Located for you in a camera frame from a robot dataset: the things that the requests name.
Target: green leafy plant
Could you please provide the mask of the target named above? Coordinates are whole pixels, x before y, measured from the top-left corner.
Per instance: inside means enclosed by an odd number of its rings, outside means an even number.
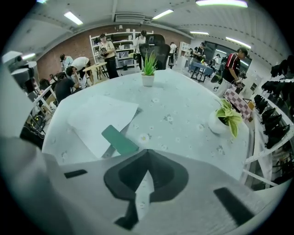
[[[232,105],[226,99],[221,99],[222,106],[216,111],[216,116],[227,126],[230,127],[234,137],[238,135],[238,124],[242,122],[242,116],[232,109]]]
[[[156,56],[155,56],[154,51],[151,52],[149,58],[148,58],[148,54],[146,52],[143,75],[153,76],[154,71],[156,70],[156,65],[157,65],[157,60],[156,60]]]

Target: fluorescent light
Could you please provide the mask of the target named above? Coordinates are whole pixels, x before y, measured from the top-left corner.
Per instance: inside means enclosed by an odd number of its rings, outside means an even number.
[[[170,14],[170,13],[172,13],[172,12],[174,12],[174,11],[173,11],[173,10],[167,10],[167,11],[165,11],[165,12],[162,12],[162,13],[159,14],[158,16],[153,17],[152,19],[153,19],[153,20],[156,20],[156,19],[158,19],[158,18],[160,18],[160,17],[163,17],[163,16],[165,16],[165,15],[167,15],[167,14]]]
[[[206,32],[195,32],[195,31],[190,31],[190,33],[192,33],[192,34],[205,34],[205,35],[209,35],[209,33],[206,33]]]
[[[244,65],[249,66],[249,64],[248,63],[245,63],[244,61],[241,61],[241,63],[243,63]]]
[[[216,49],[216,51],[219,51],[219,52],[221,52],[221,53],[226,54],[226,52],[224,52],[224,51],[222,51],[222,50],[219,50],[219,49]]]
[[[239,0],[200,0],[200,1],[196,1],[196,4],[198,6],[231,5],[231,6],[248,7],[245,1],[239,1]]]
[[[77,25],[81,25],[83,24],[83,22],[81,22],[79,20],[79,18],[77,18],[73,13],[71,13],[70,11],[65,13],[64,16],[68,19],[70,19],[71,21],[75,22]]]
[[[248,47],[249,49],[251,49],[251,46],[245,44],[244,42],[240,42],[240,41],[238,41],[238,40],[236,40],[236,39],[231,39],[231,38],[228,38],[228,37],[226,37],[226,39],[227,39],[227,40],[230,40],[230,41],[232,41],[232,42],[238,43],[238,44],[240,44],[240,45],[246,46],[246,47]]]
[[[35,54],[35,53],[31,53],[31,54],[27,54],[27,55],[25,55],[25,56],[22,56],[22,59],[23,59],[23,60],[27,60],[27,59],[32,58],[32,57],[34,57],[34,56],[36,56],[36,54]]]

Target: floral tablecloth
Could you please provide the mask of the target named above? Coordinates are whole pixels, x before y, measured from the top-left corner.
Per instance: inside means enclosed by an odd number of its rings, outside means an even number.
[[[139,104],[136,115],[122,133],[141,149],[162,150],[208,162],[240,178],[249,154],[248,127],[244,123],[239,125],[237,138],[230,133],[213,134],[207,121],[210,113],[220,107],[218,98],[172,70],[156,71],[153,87],[142,86],[140,73],[135,73],[64,99],[52,118],[42,149],[53,154],[59,164],[97,160],[67,124],[71,110],[97,94]],[[117,155],[109,148],[103,157]]]

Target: brick wall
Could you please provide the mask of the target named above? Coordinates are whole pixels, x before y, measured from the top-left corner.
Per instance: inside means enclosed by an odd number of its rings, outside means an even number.
[[[139,25],[123,25],[123,30],[125,31],[126,28],[130,28],[131,31],[135,29],[137,32],[146,30],[147,32],[154,31],[155,34],[161,34],[165,38],[165,43],[170,44],[171,42],[174,42],[177,46],[180,45],[180,42],[186,42],[190,43],[191,39],[188,37],[185,37],[181,34],[151,27],[151,26],[141,26]],[[60,64],[60,55],[64,53],[65,55],[71,56],[73,59],[85,56],[88,57],[92,64],[94,64],[93,54],[91,51],[91,45],[89,36],[92,37],[98,36],[102,33],[115,33],[114,25],[112,26],[106,26],[106,27],[100,27],[100,28],[94,28],[88,31],[85,31],[83,33],[80,33],[78,35],[75,35],[62,43],[58,44],[54,48],[52,48],[49,52],[44,54],[38,61],[38,71],[39,71],[39,77],[41,78],[49,78],[49,74],[56,74],[61,70],[61,64]]]

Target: black shoe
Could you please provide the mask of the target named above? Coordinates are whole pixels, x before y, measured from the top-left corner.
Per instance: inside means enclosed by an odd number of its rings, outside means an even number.
[[[269,134],[268,134],[268,136],[269,136],[269,138],[271,138],[271,137],[277,137],[277,138],[279,138],[279,137],[284,137],[284,135],[288,132],[290,130],[290,125],[288,124],[288,125],[286,125],[286,126],[281,126],[281,125],[279,125],[279,126],[277,126],[277,127],[275,127]]]
[[[275,132],[278,134],[278,136],[269,136],[268,142],[265,144],[265,147],[267,149],[272,148],[275,144],[281,141],[281,139],[285,136],[285,134],[289,131],[290,125],[278,127],[275,128]]]
[[[266,110],[263,114],[262,114],[262,123],[263,124],[276,110],[276,108],[271,108]]]
[[[259,103],[259,102],[261,101],[261,99],[262,99],[261,95],[256,95],[256,96],[254,97],[254,101],[255,101],[256,103]]]
[[[255,101],[255,106],[258,107],[258,106],[260,105],[260,103],[263,102],[263,101],[265,101],[264,98],[257,99],[257,100]]]
[[[280,122],[280,120],[282,119],[282,115],[271,115],[267,120],[265,120],[264,122],[262,122],[261,124],[269,124],[269,123],[274,123],[274,122]]]
[[[274,127],[276,127],[282,119],[282,115],[273,116],[272,118],[267,119],[265,122],[266,132],[269,133]]]
[[[264,109],[267,107],[268,102],[267,101],[261,101],[257,107],[257,109],[259,110],[259,114],[262,114]]]

